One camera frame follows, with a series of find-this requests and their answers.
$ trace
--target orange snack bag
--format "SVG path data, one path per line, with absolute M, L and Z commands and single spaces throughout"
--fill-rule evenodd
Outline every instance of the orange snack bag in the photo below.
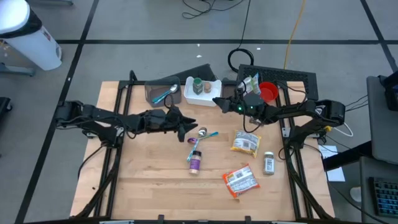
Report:
M 253 172 L 251 172 L 249 164 L 246 164 L 246 166 L 236 171 L 224 174 L 223 179 L 226 187 L 234 198 L 252 188 L 260 187 Z

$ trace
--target red cup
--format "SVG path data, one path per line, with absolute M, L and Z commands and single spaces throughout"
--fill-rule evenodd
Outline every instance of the red cup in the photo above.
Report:
M 278 88 L 270 82 L 263 82 L 259 85 L 261 90 L 261 98 L 266 102 L 270 102 L 278 97 Z

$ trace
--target wooden table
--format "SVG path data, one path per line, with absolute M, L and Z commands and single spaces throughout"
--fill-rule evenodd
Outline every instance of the wooden table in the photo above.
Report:
M 303 90 L 302 82 L 290 82 L 289 86 Z M 117 87 L 118 82 L 103 82 L 97 107 L 112 111 Z M 303 99 L 302 93 L 289 90 L 289 95 L 292 103 Z M 223 114 L 218 107 L 189 105 L 184 97 L 177 106 L 185 116 L 195 118 L 199 124 L 185 136 L 185 140 L 196 137 L 200 127 L 220 133 L 198 146 L 202 152 L 200 174 L 192 176 L 188 173 L 189 163 L 186 158 L 192 145 L 178 142 L 175 133 L 140 134 L 134 140 L 126 138 L 112 219 L 156 220 L 159 214 L 163 214 L 166 220 L 243 220 L 245 215 L 250 215 L 252 220 L 295 220 L 286 165 L 277 156 L 282 148 L 279 123 L 264 126 L 255 132 L 262 139 L 258 156 L 253 158 L 249 154 L 230 150 L 234 130 L 243 129 L 242 116 L 236 113 Z M 150 109 L 152 108 L 145 101 L 144 86 L 133 86 L 129 114 Z M 303 125 L 309 119 L 305 116 L 298 117 L 295 118 L 295 123 Z M 248 120 L 246 125 L 248 129 L 254 128 Z M 305 143 L 318 147 L 314 139 L 307 139 Z M 99 145 L 97 139 L 89 139 L 85 157 Z M 262 174 L 263 155 L 266 151 L 272 151 L 275 155 L 274 175 Z M 80 212 L 98 188 L 104 152 L 102 150 L 95 155 L 82 169 L 71 215 Z M 334 216 L 319 152 L 305 146 L 302 149 L 302 160 L 309 190 L 325 211 Z M 261 188 L 249 190 L 234 199 L 221 176 L 245 164 L 250 165 Z M 303 198 L 300 189 L 297 189 L 304 217 Z M 107 199 L 106 192 L 101 213 L 105 211 Z

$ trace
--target gray floor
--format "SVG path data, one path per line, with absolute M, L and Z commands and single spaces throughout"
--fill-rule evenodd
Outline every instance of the gray floor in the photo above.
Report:
M 187 0 L 198 7 L 202 2 Z M 398 2 L 367 0 L 376 22 L 387 40 L 398 39 Z M 93 0 L 75 5 L 33 4 L 44 26 L 58 40 L 78 40 Z M 229 1 L 217 1 L 224 8 Z M 181 0 L 99 0 L 87 39 L 239 39 L 247 0 L 226 12 L 211 12 L 186 20 L 189 11 Z M 252 0 L 246 39 L 288 39 L 300 10 L 300 1 Z M 357 0 L 308 0 L 295 39 L 377 40 L 365 11 Z M 14 102 L 14 110 L 0 130 L 0 223 L 15 220 L 36 159 L 42 147 L 65 77 L 77 45 L 63 44 L 63 64 L 35 77 L 0 75 L 0 96 Z M 68 100 L 95 104 L 102 81 L 127 79 L 131 69 L 138 79 L 152 80 L 209 63 L 220 78 L 236 78 L 226 63 L 236 44 L 86 44 L 68 92 Z M 255 57 L 255 65 L 282 68 L 286 45 L 244 44 Z M 398 57 L 398 45 L 389 45 Z M 31 66 L 26 58 L 0 49 L 0 61 L 8 65 Z M 245 55 L 233 56 L 233 64 L 249 63 Z M 365 78 L 390 75 L 392 70 L 380 45 L 292 45 L 288 69 L 315 72 L 320 99 L 349 103 L 366 94 Z M 349 112 L 346 122 L 353 138 L 332 132 L 331 137 L 353 147 L 370 139 L 368 110 Z M 85 150 L 86 139 L 77 130 L 57 131 L 44 164 L 26 222 L 67 218 L 76 187 L 76 173 Z M 343 168 L 345 183 L 334 184 L 345 194 L 359 185 L 359 165 Z M 336 216 L 360 221 L 360 214 L 331 190 Z

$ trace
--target white paper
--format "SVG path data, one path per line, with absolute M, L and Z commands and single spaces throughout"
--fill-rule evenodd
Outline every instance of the white paper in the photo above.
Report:
M 322 153 L 322 158 L 326 159 L 327 157 L 331 157 L 337 154 L 336 146 L 319 146 L 319 150 Z M 343 169 L 341 167 L 328 171 L 328 180 L 333 182 L 345 182 Z

